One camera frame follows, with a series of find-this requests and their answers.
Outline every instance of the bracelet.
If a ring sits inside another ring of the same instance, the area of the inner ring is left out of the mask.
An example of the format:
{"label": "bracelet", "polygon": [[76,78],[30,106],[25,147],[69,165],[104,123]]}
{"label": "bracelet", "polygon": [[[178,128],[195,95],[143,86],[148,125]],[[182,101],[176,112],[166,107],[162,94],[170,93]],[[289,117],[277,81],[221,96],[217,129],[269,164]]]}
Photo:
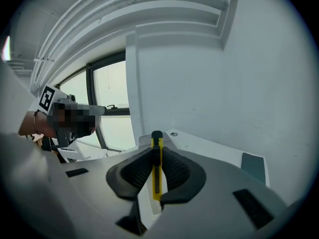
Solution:
{"label": "bracelet", "polygon": [[34,124],[35,133],[38,134],[38,135],[41,135],[41,134],[39,133],[38,129],[36,129],[36,125],[35,125],[35,117],[36,117],[36,115],[38,114],[38,112],[40,112],[39,109],[37,109],[37,110],[34,112],[33,124]]}

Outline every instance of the window frame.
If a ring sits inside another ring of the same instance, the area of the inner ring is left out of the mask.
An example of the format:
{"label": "window frame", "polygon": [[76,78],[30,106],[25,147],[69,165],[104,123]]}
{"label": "window frame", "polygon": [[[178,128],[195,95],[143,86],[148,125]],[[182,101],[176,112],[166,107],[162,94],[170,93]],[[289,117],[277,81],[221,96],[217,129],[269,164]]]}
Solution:
{"label": "window frame", "polygon": [[[60,86],[66,83],[71,78],[77,76],[82,72],[86,72],[86,91],[88,96],[88,103],[89,105],[98,105],[97,98],[96,98],[96,90],[95,90],[95,82],[94,82],[94,71],[103,68],[105,66],[109,66],[118,62],[123,62],[126,60],[126,52],[120,51],[111,55],[108,55],[104,58],[98,59],[92,63],[86,64],[84,67],[80,68],[79,70],[75,71],[74,73],[70,74],[66,77],[63,81],[57,84],[55,87],[60,89]],[[117,108],[117,109],[108,109],[104,116],[129,116],[130,108]],[[122,152],[123,150],[109,148],[106,144],[104,136],[102,134],[101,125],[100,123],[97,125],[96,128],[96,136],[100,143],[102,149],[107,149],[110,151]]]}

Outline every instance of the window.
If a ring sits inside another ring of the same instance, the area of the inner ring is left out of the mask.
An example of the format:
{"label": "window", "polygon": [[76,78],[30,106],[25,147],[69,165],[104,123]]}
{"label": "window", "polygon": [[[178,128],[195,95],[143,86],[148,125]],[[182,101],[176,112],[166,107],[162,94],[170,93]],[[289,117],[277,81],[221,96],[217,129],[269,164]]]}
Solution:
{"label": "window", "polygon": [[[94,71],[94,85],[98,105],[129,108],[125,61]],[[101,127],[109,147],[126,150],[135,146],[130,115],[103,116]]]}
{"label": "window", "polygon": [[[76,102],[79,104],[85,104],[85,105],[89,104],[88,95],[86,91],[85,71],[73,76],[71,79],[61,84],[60,90],[68,95],[69,94],[75,95]],[[91,135],[82,137],[79,140],[83,143],[88,143],[88,144],[100,147],[100,143],[97,138],[96,132],[94,132]]]}
{"label": "window", "polygon": [[135,146],[126,84],[125,51],[87,64],[61,84],[79,104],[106,106],[97,130],[79,141],[121,152]]}

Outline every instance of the yellow utility knife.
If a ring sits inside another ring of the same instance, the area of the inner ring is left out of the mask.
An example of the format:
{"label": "yellow utility knife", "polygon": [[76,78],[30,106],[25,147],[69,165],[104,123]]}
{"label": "yellow utility knife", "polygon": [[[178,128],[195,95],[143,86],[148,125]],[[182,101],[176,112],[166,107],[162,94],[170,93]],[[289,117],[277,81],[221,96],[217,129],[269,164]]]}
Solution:
{"label": "yellow utility knife", "polygon": [[161,131],[152,132],[152,181],[153,199],[160,201],[162,194],[161,187],[161,163],[163,158],[163,133]]}

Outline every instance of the black slot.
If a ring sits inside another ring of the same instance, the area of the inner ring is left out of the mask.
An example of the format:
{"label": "black slot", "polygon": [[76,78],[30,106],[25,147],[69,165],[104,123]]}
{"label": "black slot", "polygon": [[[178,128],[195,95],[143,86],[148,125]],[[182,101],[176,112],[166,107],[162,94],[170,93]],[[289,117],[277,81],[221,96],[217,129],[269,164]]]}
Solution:
{"label": "black slot", "polygon": [[155,167],[155,193],[160,193],[160,168],[158,166]]}
{"label": "black slot", "polygon": [[87,173],[87,172],[88,172],[88,170],[86,170],[85,168],[79,168],[79,169],[67,171],[65,173],[70,178],[70,177],[77,176],[77,175]]}
{"label": "black slot", "polygon": [[233,194],[257,229],[274,219],[247,189],[235,191]]}
{"label": "black slot", "polygon": [[138,236],[141,236],[145,232],[141,222],[139,203],[137,200],[134,201],[130,214],[117,221],[116,225]]}
{"label": "black slot", "polygon": [[168,192],[163,194],[160,205],[187,203],[200,192],[206,182],[205,170],[196,162],[163,148],[162,169]]}
{"label": "black slot", "polygon": [[152,149],[147,148],[112,166],[106,174],[106,181],[119,198],[134,200],[143,188],[152,168]]}

